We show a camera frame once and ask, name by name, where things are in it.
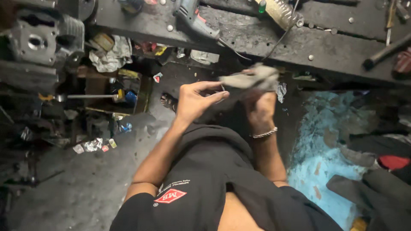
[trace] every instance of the dirty floor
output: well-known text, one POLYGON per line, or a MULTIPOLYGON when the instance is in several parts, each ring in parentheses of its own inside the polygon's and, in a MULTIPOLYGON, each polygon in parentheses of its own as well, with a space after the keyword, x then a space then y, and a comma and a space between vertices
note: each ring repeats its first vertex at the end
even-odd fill
MULTIPOLYGON (((155 83, 150 112, 125 118, 133 130, 115 138, 118 147, 108 152, 53 149, 38 164, 39 178, 65 172, 24 192, 8 215, 15 231, 107 231, 120 208, 130 180, 144 157, 161 139, 174 118, 159 98, 162 92, 178 96, 179 86, 214 80, 227 74, 168 63, 155 83)), ((288 83, 283 104, 277 103, 275 122, 278 146, 290 184, 328 212, 345 230, 355 209, 325 188, 335 173, 357 179, 362 169, 344 162, 337 139, 367 129, 369 112, 352 112, 352 92, 301 92, 288 83)))

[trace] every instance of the hand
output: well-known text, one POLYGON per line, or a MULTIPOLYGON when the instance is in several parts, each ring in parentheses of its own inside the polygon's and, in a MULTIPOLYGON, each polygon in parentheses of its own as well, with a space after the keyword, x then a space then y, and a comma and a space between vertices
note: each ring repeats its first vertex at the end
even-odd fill
POLYGON ((248 93, 244 104, 253 134, 263 134, 274 129, 276 101, 275 92, 262 93, 258 89, 253 89, 248 93))
POLYGON ((220 85, 221 82, 209 81, 182 85, 180 87, 176 120, 182 121, 188 126, 200 117, 209 106, 228 98, 230 95, 228 91, 218 92, 207 97, 200 95, 201 91, 218 88, 220 85))

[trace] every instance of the silver bracelet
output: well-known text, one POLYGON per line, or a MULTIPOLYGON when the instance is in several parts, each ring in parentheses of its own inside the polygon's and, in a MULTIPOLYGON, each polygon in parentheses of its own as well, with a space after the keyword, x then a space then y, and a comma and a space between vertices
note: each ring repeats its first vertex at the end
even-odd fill
POLYGON ((262 138, 262 137, 266 137, 266 136, 271 136, 272 134, 274 134, 276 131, 278 130, 277 127, 274 127, 273 130, 260 134, 260 135, 250 135, 252 138, 257 139, 257 138, 262 138))

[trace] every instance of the green bottle cap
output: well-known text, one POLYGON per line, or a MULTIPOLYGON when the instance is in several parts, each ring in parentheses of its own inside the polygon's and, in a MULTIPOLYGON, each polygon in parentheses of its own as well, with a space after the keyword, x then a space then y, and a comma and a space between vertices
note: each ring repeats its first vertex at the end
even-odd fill
POLYGON ((258 4, 258 12, 264 13, 266 11, 266 6, 267 6, 266 0, 261 0, 261 2, 258 4))

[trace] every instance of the workbench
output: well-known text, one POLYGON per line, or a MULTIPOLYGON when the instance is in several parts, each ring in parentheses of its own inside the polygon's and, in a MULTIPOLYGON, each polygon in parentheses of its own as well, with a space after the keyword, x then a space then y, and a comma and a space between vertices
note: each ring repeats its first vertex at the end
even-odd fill
MULTIPOLYGON (((121 10, 116 0, 100 0, 92 21, 99 30, 129 37, 200 51, 221 53, 227 49, 217 43, 189 37, 176 30, 172 15, 175 2, 147 5, 137 15, 121 10), (174 30, 169 32, 167 25, 174 30)), ((265 63, 292 70, 310 71, 331 76, 340 82, 370 83, 393 87, 411 85, 410 80, 398 81, 391 71, 396 60, 392 55, 367 71, 363 61, 385 47, 386 9, 384 0, 362 0, 357 6, 309 1, 302 5, 304 26, 294 26, 265 63), (333 35, 326 29, 337 29, 333 35)), ((260 14, 257 4, 249 0, 202 0, 200 15, 213 29, 220 29, 222 38, 237 52, 247 57, 264 57, 281 37, 274 20, 260 14)), ((411 20, 401 24, 395 17, 391 41, 411 31, 411 20)))

